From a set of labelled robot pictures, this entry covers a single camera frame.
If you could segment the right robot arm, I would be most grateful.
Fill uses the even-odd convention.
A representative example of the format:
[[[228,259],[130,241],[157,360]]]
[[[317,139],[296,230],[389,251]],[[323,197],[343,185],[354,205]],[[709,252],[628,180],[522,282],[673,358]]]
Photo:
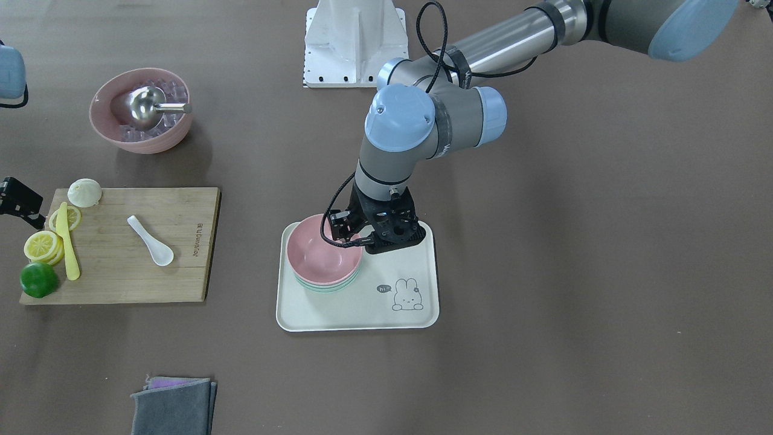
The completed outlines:
[[[2,108],[19,109],[28,103],[27,69],[22,54],[1,41]]]

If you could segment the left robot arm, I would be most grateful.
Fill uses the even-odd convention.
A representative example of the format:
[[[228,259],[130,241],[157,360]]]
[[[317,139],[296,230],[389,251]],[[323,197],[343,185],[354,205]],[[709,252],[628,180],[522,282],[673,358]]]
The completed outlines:
[[[422,242],[408,189],[416,164],[497,140],[505,101],[483,80],[513,76],[559,46],[584,40],[682,62],[707,49],[737,1],[543,1],[419,60],[395,58],[376,75],[376,95],[344,210],[327,207],[318,234],[368,253]]]

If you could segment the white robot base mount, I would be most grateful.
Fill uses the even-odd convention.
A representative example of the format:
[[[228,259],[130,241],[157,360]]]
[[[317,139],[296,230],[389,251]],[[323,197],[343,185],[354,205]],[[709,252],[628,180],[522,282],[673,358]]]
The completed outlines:
[[[303,85],[375,88],[381,67],[408,57],[405,12],[392,1],[320,1],[306,12]]]

